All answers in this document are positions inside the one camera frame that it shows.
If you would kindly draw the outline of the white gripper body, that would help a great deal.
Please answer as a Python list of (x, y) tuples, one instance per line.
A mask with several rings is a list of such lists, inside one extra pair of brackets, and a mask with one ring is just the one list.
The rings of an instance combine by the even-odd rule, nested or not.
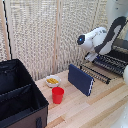
[(85, 55), (85, 60), (86, 60), (87, 62), (92, 62), (97, 56), (98, 56), (98, 54), (95, 53), (95, 52), (88, 52), (88, 53)]

